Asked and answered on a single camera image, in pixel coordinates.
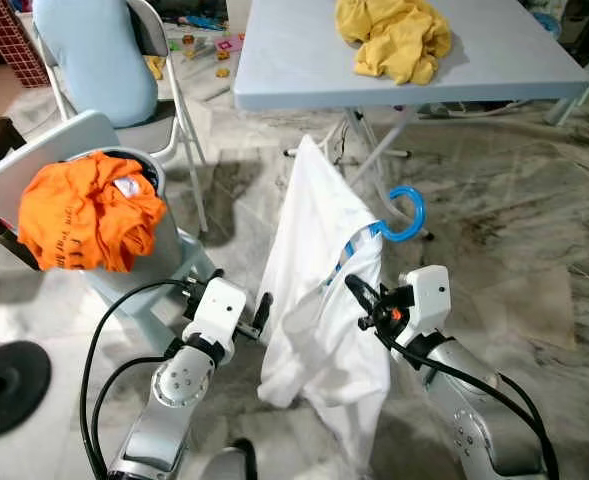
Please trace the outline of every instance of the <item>white folding table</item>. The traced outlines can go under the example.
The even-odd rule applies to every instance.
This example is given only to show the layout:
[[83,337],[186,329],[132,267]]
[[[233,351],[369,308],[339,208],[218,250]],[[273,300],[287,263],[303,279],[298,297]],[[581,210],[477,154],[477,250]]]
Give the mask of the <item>white folding table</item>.
[[[378,165],[423,104],[574,98],[587,87],[583,69],[517,0],[430,3],[449,22],[452,50],[439,60],[429,85],[398,86],[386,77],[353,73],[356,50],[336,31],[334,0],[253,0],[234,84],[236,106],[344,107],[345,121],[369,151],[353,184]],[[373,105],[404,106],[380,141],[358,110]],[[338,128],[322,142],[325,146]],[[375,183],[381,192],[380,182]],[[385,195],[382,199],[404,216]]]

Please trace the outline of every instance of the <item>black cable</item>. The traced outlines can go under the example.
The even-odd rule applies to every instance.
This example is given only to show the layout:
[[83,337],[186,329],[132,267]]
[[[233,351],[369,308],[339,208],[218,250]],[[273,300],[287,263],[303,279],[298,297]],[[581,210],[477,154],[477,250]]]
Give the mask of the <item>black cable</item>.
[[518,393],[518,395],[523,399],[523,401],[527,405],[527,408],[529,409],[530,413],[532,414],[532,417],[534,417],[534,421],[536,423],[538,423],[539,425],[542,425],[543,428],[545,428],[544,423],[543,423],[543,419],[541,418],[541,414],[538,413],[538,409],[536,408],[536,405],[534,405],[534,402],[527,395],[525,390],[523,390],[518,383],[516,383],[514,380],[512,380],[507,375],[503,375],[502,373],[499,373],[498,376],[501,377],[501,380],[503,380],[510,387],[512,387],[512,390],[514,390],[516,393]]
[[347,129],[349,128],[349,125],[345,125],[343,127],[343,130],[341,131],[341,153],[339,154],[339,156],[336,158],[336,160],[334,160],[334,166],[337,166],[340,161],[343,159],[343,155],[345,154],[345,139],[347,138]]
[[[528,405],[528,407],[530,409],[532,407],[534,407],[533,409],[534,409],[534,411],[536,411],[536,414],[534,414],[534,412],[532,412],[532,414],[535,416],[535,418],[532,418],[530,415],[528,415],[525,410],[523,410],[517,403],[515,403],[507,395],[499,392],[495,388],[490,387],[488,384],[486,384],[485,382],[482,382],[478,378],[473,377],[473,376],[471,376],[465,372],[462,372],[460,370],[457,370],[456,368],[452,368],[448,365],[445,365],[444,363],[437,362],[435,360],[431,360],[429,358],[417,355],[417,354],[413,353],[412,351],[408,350],[407,348],[403,347],[402,345],[399,345],[394,340],[382,336],[379,332],[376,332],[376,336],[381,340],[381,342],[383,342],[383,345],[385,345],[387,348],[390,348],[390,349],[393,348],[394,350],[401,353],[405,357],[408,357],[416,362],[419,362],[423,365],[426,365],[426,366],[433,368],[435,370],[438,370],[440,372],[451,375],[452,377],[458,378],[459,380],[462,380],[465,383],[468,383],[469,385],[472,385],[473,387],[478,388],[482,392],[485,392],[488,395],[494,397],[496,400],[501,402],[507,408],[512,410],[538,436],[539,441],[541,442],[541,449],[543,451],[543,461],[545,462],[545,465],[547,467],[547,473],[549,475],[550,480],[559,480],[558,460],[556,458],[556,453],[554,452],[554,447],[552,446],[552,442],[550,441],[550,439],[547,437],[547,432],[545,431],[545,426],[543,425],[543,421],[542,421],[540,415],[538,415],[538,411],[536,410],[536,407],[534,407],[534,403],[531,401],[531,399],[529,397],[527,397],[527,395],[525,395],[525,397],[523,397],[523,401],[525,401],[525,403]],[[514,382],[514,381],[511,381],[511,382],[512,383],[509,383],[509,382],[507,382],[507,383],[512,388],[514,388],[514,385],[516,385],[516,382]],[[520,387],[515,388],[514,390],[517,393],[519,393],[519,395],[522,391],[522,389]]]
[[99,440],[98,440],[98,419],[99,419],[99,415],[101,414],[101,406],[103,405],[103,400],[105,399],[105,395],[107,395],[107,391],[110,389],[110,387],[112,386],[112,383],[114,383],[114,381],[118,378],[118,376],[121,375],[128,368],[133,367],[134,365],[139,365],[141,363],[155,363],[155,362],[162,362],[164,360],[165,360],[165,357],[141,357],[141,358],[135,358],[133,360],[125,362],[123,365],[121,365],[116,370],[114,370],[112,375],[109,376],[109,378],[107,379],[107,381],[103,385],[103,388],[101,388],[101,391],[99,392],[98,397],[96,398],[96,403],[94,404],[94,410],[92,411],[92,420],[90,423],[90,434],[91,434],[91,439],[92,439],[92,445],[94,447],[94,453],[96,454],[99,462],[102,465],[105,465],[105,459],[103,458],[103,452],[101,451],[101,444],[99,443]]
[[94,477],[97,480],[103,480],[106,477],[107,467],[105,466],[104,462],[100,461],[91,443],[89,428],[87,426],[87,387],[89,384],[90,370],[92,368],[92,359],[94,357],[94,352],[96,351],[98,337],[101,334],[101,330],[103,330],[103,326],[105,325],[107,319],[112,315],[112,313],[114,313],[114,311],[118,307],[121,306],[121,304],[125,300],[143,290],[160,287],[162,285],[178,285],[180,287],[185,287],[186,283],[179,280],[167,279],[160,280],[158,282],[148,283],[146,285],[142,285],[140,287],[130,290],[121,298],[119,298],[110,308],[107,309],[101,320],[98,322],[98,325],[94,330],[94,334],[92,335],[92,341],[90,342],[90,346],[87,351],[87,357],[85,358],[85,366],[83,367],[83,379],[81,380],[81,393],[79,400],[79,422],[81,425],[81,436],[83,437],[83,446],[85,447],[85,452],[87,453],[87,457],[90,461],[90,466],[92,467]]

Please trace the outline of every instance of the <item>light blue cushion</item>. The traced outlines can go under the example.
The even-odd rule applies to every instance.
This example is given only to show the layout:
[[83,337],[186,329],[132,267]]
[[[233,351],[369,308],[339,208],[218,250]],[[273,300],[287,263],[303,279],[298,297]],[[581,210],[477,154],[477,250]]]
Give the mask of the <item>light blue cushion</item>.
[[117,128],[154,113],[158,87],[125,0],[34,0],[33,11],[78,112],[103,112]]

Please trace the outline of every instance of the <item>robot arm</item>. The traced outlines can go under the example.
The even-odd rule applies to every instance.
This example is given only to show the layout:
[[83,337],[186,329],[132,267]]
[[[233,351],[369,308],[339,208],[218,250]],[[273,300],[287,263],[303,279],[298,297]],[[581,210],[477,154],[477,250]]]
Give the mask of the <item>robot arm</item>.
[[232,335],[245,307],[245,292],[214,278],[183,331],[183,346],[152,376],[150,395],[109,467],[113,480],[172,480],[180,468],[190,418],[214,370],[234,354]]
[[[521,399],[505,385],[497,372],[476,358],[454,338],[441,334],[450,312],[447,269],[429,266],[400,278],[392,291],[374,291],[358,277],[346,284],[369,314],[359,320],[366,329],[412,353],[467,373],[515,402]],[[418,371],[430,398],[449,419],[456,450],[469,480],[543,480],[548,476],[541,462],[536,434],[512,410],[494,397],[453,376],[405,358],[396,350],[397,362],[408,361]]]

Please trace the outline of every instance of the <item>white cloth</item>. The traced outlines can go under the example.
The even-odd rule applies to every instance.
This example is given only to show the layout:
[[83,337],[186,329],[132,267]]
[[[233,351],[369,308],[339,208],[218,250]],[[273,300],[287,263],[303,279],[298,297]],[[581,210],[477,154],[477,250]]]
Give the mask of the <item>white cloth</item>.
[[389,390],[389,354],[357,320],[365,315],[345,286],[354,273],[378,285],[380,233],[368,235],[334,279],[347,242],[376,222],[309,136],[298,147],[258,298],[274,296],[262,339],[268,342],[259,397],[287,407],[312,404],[348,459],[367,469]]

